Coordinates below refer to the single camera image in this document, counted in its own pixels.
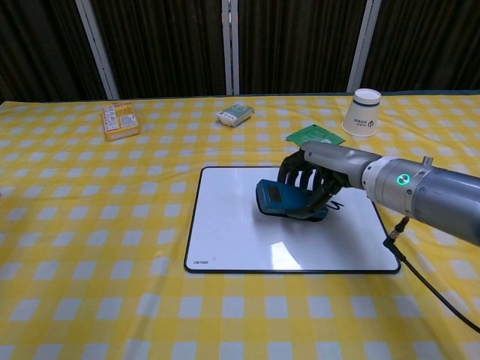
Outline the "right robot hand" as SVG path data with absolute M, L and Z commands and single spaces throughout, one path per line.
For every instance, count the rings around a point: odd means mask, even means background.
M 306 220 L 316 215 L 342 188 L 363 189 L 362 175 L 369 164 L 380 159 L 378 154 L 342 145 L 310 141 L 285 157 L 277 181 L 287 185 L 299 182 L 306 189 L 313 178 L 312 192 L 300 208 L 289 210 L 290 218 Z

